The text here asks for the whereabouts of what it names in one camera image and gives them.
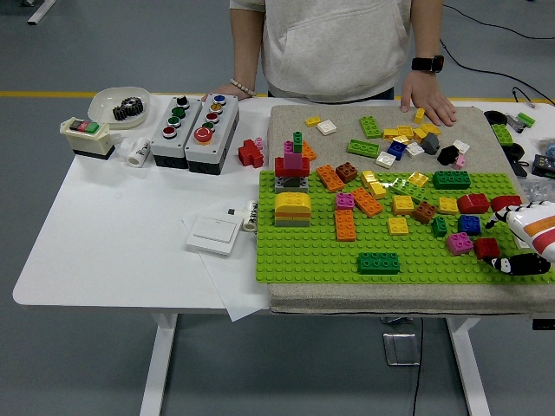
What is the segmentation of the person's left hand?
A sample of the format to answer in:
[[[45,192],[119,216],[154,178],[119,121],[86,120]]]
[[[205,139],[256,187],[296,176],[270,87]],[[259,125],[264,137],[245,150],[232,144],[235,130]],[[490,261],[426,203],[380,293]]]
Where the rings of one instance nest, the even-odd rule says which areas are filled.
[[[456,109],[441,92],[440,84],[434,73],[410,71],[402,83],[400,109],[403,113],[414,105],[423,108],[425,115],[433,124],[451,127],[456,121]]]

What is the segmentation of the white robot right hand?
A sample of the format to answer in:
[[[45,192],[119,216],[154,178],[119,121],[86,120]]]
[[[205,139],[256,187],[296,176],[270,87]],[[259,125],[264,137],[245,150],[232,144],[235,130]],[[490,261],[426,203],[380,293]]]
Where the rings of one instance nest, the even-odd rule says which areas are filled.
[[[527,205],[509,205],[496,211],[486,223],[487,229],[502,221],[533,253],[512,257],[484,257],[483,261],[511,276],[547,273],[554,263],[554,203],[533,201]]]

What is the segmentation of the person's right hand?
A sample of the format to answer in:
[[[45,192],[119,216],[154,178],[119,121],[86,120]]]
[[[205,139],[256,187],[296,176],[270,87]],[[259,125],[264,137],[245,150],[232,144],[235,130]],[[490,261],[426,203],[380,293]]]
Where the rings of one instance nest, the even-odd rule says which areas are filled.
[[[235,95],[235,96],[238,97],[239,101],[251,98],[250,94],[246,93],[245,91],[241,90],[240,88],[237,88],[237,87],[233,86],[231,83],[228,83],[228,84],[225,84],[225,85],[220,86],[218,88],[215,88],[214,90],[205,94],[202,97],[201,100],[206,101],[209,94]]]

